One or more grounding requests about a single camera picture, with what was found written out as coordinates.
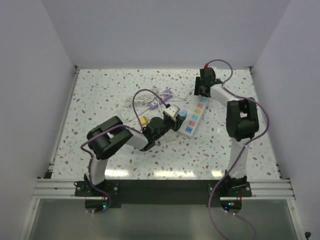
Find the yellow plug adapter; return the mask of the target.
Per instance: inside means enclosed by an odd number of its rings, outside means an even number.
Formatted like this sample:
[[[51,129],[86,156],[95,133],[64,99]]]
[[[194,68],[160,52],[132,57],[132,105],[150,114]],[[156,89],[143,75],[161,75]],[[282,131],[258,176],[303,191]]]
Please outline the yellow plug adapter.
[[[142,126],[146,126],[148,124],[148,119],[146,116],[141,116],[139,120]]]

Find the light blue plug adapter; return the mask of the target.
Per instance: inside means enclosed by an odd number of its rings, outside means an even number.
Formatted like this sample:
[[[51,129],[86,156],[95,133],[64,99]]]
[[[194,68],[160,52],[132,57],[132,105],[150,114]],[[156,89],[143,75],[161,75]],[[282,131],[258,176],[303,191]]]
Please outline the light blue plug adapter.
[[[188,111],[186,109],[183,109],[179,112],[178,119],[180,121],[184,121],[187,118],[187,115],[188,115]]]

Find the white multicolour power strip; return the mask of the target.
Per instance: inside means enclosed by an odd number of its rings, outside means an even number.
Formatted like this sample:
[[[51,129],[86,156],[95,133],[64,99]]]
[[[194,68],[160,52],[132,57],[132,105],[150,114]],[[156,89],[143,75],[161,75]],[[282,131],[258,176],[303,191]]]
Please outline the white multicolour power strip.
[[[182,123],[178,133],[184,137],[192,138],[196,132],[201,117],[208,105],[209,98],[204,96],[194,96],[189,109],[187,110],[186,119]]]

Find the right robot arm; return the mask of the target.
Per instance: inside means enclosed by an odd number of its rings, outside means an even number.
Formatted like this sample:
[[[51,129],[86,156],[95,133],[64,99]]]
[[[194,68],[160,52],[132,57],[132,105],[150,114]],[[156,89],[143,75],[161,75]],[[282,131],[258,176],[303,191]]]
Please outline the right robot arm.
[[[226,131],[231,139],[229,164],[214,192],[220,197],[233,197],[247,185],[249,141],[260,127],[257,105],[252,98],[241,98],[227,90],[212,67],[205,65],[199,72],[194,94],[212,98],[226,108]]]

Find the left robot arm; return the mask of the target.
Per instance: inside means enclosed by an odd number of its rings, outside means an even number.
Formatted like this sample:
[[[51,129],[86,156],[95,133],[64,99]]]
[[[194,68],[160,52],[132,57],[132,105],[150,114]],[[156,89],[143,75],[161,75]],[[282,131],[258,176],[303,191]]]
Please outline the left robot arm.
[[[164,114],[162,118],[153,117],[142,131],[138,131],[114,116],[92,129],[86,136],[87,141],[80,146],[82,151],[90,155],[88,172],[84,178],[87,181],[86,191],[92,196],[107,194],[103,182],[108,160],[124,145],[146,152],[170,130],[178,131],[185,120],[185,116],[177,115],[172,119]]]

